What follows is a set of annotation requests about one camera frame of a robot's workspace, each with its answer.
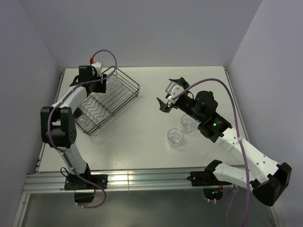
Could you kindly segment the small clear glass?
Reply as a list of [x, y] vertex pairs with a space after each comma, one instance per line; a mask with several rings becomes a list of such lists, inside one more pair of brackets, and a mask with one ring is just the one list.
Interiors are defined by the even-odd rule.
[[77, 122], [84, 131], [89, 131], [91, 129], [91, 120], [87, 116], [81, 115], [77, 119]]

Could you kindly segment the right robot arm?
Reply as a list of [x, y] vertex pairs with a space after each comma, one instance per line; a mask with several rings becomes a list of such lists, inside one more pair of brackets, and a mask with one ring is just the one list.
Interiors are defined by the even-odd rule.
[[197, 129], [204, 137], [241, 161], [245, 169], [213, 160], [204, 171], [191, 172], [187, 179], [192, 186], [234, 184], [248, 189], [264, 205], [273, 206], [289, 185], [292, 168], [272, 160], [242, 138], [238, 127], [217, 113], [218, 103], [211, 91], [189, 97], [191, 88], [183, 77], [171, 79], [165, 90], [167, 102], [159, 100], [160, 110], [169, 113], [175, 108], [186, 113], [198, 122]]

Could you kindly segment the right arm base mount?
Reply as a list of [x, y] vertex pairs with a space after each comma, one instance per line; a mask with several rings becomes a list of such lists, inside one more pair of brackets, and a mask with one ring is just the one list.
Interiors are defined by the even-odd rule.
[[226, 181], [219, 181], [213, 172], [208, 171], [192, 171], [187, 180], [191, 182], [193, 187], [198, 186], [225, 186], [232, 185], [232, 183]]

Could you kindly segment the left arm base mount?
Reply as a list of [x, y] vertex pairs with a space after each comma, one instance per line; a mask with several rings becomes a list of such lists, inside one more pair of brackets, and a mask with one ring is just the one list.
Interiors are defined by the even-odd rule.
[[[91, 175], [89, 181], [100, 186], [102, 189], [107, 188], [108, 175]], [[81, 180], [76, 175], [71, 175], [66, 178], [64, 190], [74, 191], [74, 200], [77, 203], [91, 203], [95, 198], [96, 186]]]

